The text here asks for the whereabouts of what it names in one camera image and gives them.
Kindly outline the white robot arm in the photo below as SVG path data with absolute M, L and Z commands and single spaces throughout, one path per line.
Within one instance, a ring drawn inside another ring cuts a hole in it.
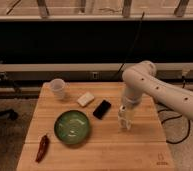
M 193 121 L 193 92 L 160 81 L 155 75 L 156 66 L 151 61 L 142 61 L 125 69 L 122 73 L 125 83 L 122 105 L 134 108 L 145 93 Z

